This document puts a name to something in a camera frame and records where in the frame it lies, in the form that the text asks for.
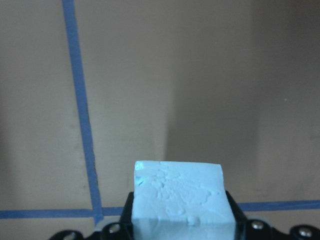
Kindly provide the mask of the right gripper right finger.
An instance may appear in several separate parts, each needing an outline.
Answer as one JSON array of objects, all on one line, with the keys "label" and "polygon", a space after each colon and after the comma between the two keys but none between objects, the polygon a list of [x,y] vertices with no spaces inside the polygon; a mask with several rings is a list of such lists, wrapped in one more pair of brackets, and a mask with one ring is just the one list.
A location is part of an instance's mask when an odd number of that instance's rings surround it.
[{"label": "right gripper right finger", "polygon": [[238,206],[232,195],[226,190],[225,191],[228,203],[232,210],[232,214],[235,219],[235,240],[245,240],[246,239],[246,222],[247,217],[245,216],[244,212]]}]

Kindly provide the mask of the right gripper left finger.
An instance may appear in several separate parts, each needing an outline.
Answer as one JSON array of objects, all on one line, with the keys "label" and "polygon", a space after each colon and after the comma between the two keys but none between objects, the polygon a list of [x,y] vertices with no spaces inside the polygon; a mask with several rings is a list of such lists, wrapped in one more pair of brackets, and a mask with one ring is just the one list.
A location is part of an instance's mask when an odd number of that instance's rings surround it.
[{"label": "right gripper left finger", "polygon": [[126,235],[127,240],[134,239],[133,224],[132,224],[132,207],[134,201],[134,192],[129,192],[125,205],[123,207],[122,214],[120,216],[120,223],[122,225],[122,230]]}]

